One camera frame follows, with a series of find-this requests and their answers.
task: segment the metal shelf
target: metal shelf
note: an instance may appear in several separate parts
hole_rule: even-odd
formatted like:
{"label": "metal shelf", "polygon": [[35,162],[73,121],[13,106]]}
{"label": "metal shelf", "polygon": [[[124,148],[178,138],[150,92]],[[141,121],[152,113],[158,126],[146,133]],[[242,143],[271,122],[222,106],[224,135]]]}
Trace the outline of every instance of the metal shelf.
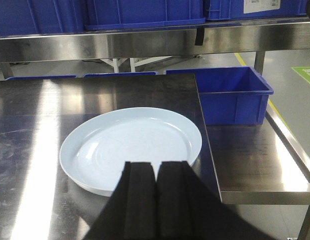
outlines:
{"label": "metal shelf", "polygon": [[195,26],[0,38],[0,63],[143,58],[310,49],[310,20],[265,19]]}

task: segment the gray floor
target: gray floor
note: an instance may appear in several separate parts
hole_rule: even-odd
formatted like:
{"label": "gray floor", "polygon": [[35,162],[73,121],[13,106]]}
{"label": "gray floor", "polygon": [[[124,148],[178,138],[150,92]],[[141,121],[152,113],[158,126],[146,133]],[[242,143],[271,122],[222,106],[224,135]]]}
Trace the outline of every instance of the gray floor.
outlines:
{"label": "gray floor", "polygon": [[[252,66],[254,53],[241,53],[244,61]],[[136,68],[136,71],[166,69],[231,67],[240,66],[233,53],[203,55],[199,58],[172,57]],[[310,67],[310,50],[288,50],[267,52],[263,75],[274,89],[270,97],[292,133],[310,156],[310,84],[297,75],[291,67]],[[77,75],[87,73],[111,73],[111,66],[91,61],[33,62],[12,66],[16,76]],[[129,62],[121,67],[128,72]],[[238,205],[234,209],[247,221],[278,240],[296,238],[307,206],[283,205]]]}

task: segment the blue plastic bin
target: blue plastic bin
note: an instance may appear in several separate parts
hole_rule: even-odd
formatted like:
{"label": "blue plastic bin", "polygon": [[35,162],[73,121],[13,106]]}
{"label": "blue plastic bin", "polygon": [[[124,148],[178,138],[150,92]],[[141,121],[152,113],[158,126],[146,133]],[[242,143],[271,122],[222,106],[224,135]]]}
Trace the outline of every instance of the blue plastic bin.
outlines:
{"label": "blue plastic bin", "polygon": [[29,79],[72,79],[76,75],[54,75],[54,76],[12,76],[6,80],[29,80]]}
{"label": "blue plastic bin", "polygon": [[202,24],[203,0],[87,0],[87,30]]}
{"label": "blue plastic bin", "polygon": [[0,0],[0,36],[82,32],[85,0]]}
{"label": "blue plastic bin", "polygon": [[262,124],[273,89],[252,67],[167,70],[196,76],[206,125]]}
{"label": "blue plastic bin", "polygon": [[84,78],[91,77],[113,77],[113,76],[135,76],[135,75],[157,75],[156,71],[117,72],[117,73],[89,73]]}
{"label": "blue plastic bin", "polygon": [[[249,6],[250,8],[246,7],[244,9],[244,4],[247,2],[248,5],[246,6]],[[265,3],[266,0],[204,0],[204,11],[206,19],[212,21],[306,15],[307,0],[273,0],[267,1],[268,5],[264,5],[265,7],[260,7],[263,2]]]}

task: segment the plate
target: plate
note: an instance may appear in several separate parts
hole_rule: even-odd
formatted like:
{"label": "plate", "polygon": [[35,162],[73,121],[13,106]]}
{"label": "plate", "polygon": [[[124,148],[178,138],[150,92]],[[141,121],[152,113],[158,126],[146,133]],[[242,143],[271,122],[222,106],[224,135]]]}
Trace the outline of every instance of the plate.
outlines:
{"label": "plate", "polygon": [[61,146],[60,164],[82,188],[110,196],[125,162],[150,162],[157,176],[161,162],[192,165],[201,145],[197,126],[183,115],[132,107],[99,115],[73,130]]}

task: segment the stainless steel table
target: stainless steel table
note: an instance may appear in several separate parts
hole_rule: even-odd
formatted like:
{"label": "stainless steel table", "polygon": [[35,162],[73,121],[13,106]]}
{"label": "stainless steel table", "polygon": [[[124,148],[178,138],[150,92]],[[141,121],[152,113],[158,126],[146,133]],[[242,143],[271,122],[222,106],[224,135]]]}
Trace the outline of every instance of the stainless steel table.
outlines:
{"label": "stainless steel table", "polygon": [[130,107],[164,108],[196,123],[203,147],[194,168],[218,196],[193,75],[0,81],[0,240],[85,234],[108,198],[66,176],[60,145],[88,119]]}

